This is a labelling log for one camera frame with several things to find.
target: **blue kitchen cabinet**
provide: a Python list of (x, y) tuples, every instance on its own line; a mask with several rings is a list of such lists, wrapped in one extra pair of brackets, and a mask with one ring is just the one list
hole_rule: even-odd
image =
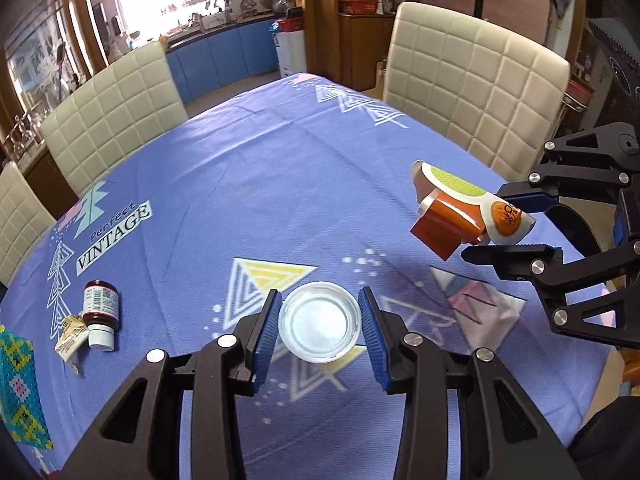
[(239, 27), (244, 61), (249, 76), (278, 69), (278, 54), (269, 27), (274, 20), (249, 23)]
[(170, 52), (169, 54), (167, 54), (166, 62), (169, 64), (171, 76), (174, 78), (175, 87), (178, 89), (178, 94), (180, 94), (180, 99), (182, 99), (182, 102), (188, 103), (189, 101), (193, 101), (191, 90), (189, 90), (187, 79), (184, 76), (184, 71), (182, 70), (182, 65), (180, 64), (180, 59), (178, 59), (178, 53)]
[(207, 38), (207, 41), (221, 86), (230, 85), (249, 76), (242, 52), (240, 28), (214, 34)]
[(220, 88), (218, 72), (207, 41), (199, 40), (182, 46), (176, 53), (192, 99)]

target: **beaded mat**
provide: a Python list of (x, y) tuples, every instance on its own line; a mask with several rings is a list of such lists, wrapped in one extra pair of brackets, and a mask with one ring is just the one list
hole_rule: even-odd
[(0, 325), (0, 415), (16, 442), (38, 449), (52, 449), (44, 421), (33, 344)]

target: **snack wrapper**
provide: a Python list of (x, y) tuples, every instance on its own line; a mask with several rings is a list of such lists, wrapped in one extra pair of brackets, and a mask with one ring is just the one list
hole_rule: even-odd
[(62, 322), (62, 336), (56, 343), (56, 352), (78, 375), (78, 364), (75, 361), (76, 351), (89, 337), (89, 329), (82, 316), (66, 316)]
[(461, 244), (515, 245), (535, 218), (492, 193), (423, 160), (411, 166), (420, 218), (412, 234), (447, 260)]

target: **blue tablecloth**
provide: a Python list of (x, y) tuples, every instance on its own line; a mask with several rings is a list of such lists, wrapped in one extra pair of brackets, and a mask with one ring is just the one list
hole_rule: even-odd
[[(528, 283), (501, 282), (459, 253), (443, 262), (410, 234), (417, 203), (409, 170), (419, 158), (487, 190), (502, 183), (427, 127), (309, 75), (231, 99), (120, 164), (37, 245), (1, 305), (0, 322), (34, 343), (55, 446), (40, 460), (63, 465), (149, 349), (197, 351), (260, 309), (269, 288), (286, 296), (322, 280), (354, 295), (371, 286), (383, 308), (447, 349), (499, 346), (567, 444), (608, 348), (552, 334)], [(86, 254), (146, 202), (152, 216), (102, 254)], [(566, 261), (578, 258), (543, 216), (524, 242), (562, 246)], [(115, 352), (81, 351), (84, 376), (77, 377), (54, 344), (62, 318), (81, 310), (83, 287), (95, 279), (120, 291), (122, 328)], [(601, 290), (582, 291), (581, 299)], [(363, 346), (319, 367), (278, 345), (260, 393), (238, 398), (248, 478), (390, 480), (403, 404), (403, 396), (382, 393)], [(450, 412), (449, 476), (456, 478)], [(185, 439), (184, 468), (187, 447)]]

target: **chair backrest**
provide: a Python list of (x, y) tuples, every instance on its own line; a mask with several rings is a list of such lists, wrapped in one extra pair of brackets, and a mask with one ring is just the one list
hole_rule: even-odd
[(116, 164), (187, 120), (164, 50), (154, 41), (97, 73), (40, 131), (78, 196)]
[(396, 14), (383, 100), (519, 180), (553, 133), (568, 81), (567, 61), (544, 46), (407, 2)]
[(55, 222), (18, 166), (9, 162), (0, 174), (0, 282), (9, 286), (31, 248)]

